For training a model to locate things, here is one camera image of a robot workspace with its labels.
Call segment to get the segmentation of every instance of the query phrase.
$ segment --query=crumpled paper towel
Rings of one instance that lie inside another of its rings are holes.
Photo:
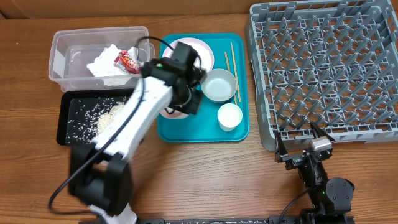
[[[94,59],[94,63],[88,64],[88,70],[96,77],[110,77],[116,75],[126,75],[122,70],[114,66],[114,60],[120,53],[114,44],[110,47],[106,47],[99,57]],[[128,50],[132,58],[137,58],[138,49],[132,47]],[[104,78],[104,85],[106,86],[119,86],[125,85],[131,77],[127,78]]]

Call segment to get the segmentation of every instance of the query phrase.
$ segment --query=chopstick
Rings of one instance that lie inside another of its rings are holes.
[[[226,52],[224,52],[224,54],[225,54],[226,67],[228,68],[228,71],[231,72],[231,69],[229,69],[228,54]],[[238,105],[238,102],[236,101],[235,93],[234,93],[234,101],[235,101],[235,105]]]
[[[233,62],[234,62],[234,69],[235,69],[236,85],[238,86],[238,99],[239,99],[239,102],[241,102],[241,90],[239,89],[238,74],[236,73],[234,45],[232,44],[232,42],[231,42],[231,50],[232,50],[232,59],[233,59]]]

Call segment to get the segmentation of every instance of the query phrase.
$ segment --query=blue tray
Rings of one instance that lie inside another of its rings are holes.
[[[242,122],[230,132],[223,131],[218,125],[217,112],[222,103],[214,103],[203,95],[203,101],[197,115],[190,115],[185,119],[166,119],[161,115],[157,119],[159,136],[167,142],[236,142],[242,141],[249,134],[249,108],[248,89],[246,86],[246,68],[244,59],[243,41],[240,36],[230,33],[215,34],[172,34],[164,38],[171,44],[177,39],[193,37],[208,44],[214,53],[214,67],[227,70],[224,52],[228,54],[229,66],[234,74],[231,42],[234,45],[236,70],[238,72],[239,87],[241,91]],[[165,50],[165,45],[160,46],[160,56]]]

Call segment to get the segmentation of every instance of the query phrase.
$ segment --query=gray dish rack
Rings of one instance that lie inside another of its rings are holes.
[[[398,140],[397,18],[389,0],[255,4],[246,26],[264,148]]]

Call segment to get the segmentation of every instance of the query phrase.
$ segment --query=wood grain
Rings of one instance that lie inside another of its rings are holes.
[[[47,200],[67,177],[69,150],[57,145],[62,92],[48,79],[54,33],[92,27],[146,26],[150,35],[234,32],[247,15],[104,17],[0,21],[0,223],[77,223],[89,216],[50,214]],[[250,133],[239,143],[167,144],[155,124],[133,165],[133,210],[141,218],[254,218],[278,215],[301,191],[260,142],[254,80],[246,57]],[[340,144],[325,161],[330,178],[352,181],[356,223],[396,223],[397,143]],[[288,212],[310,207],[308,197]],[[83,208],[63,191],[55,207]]]

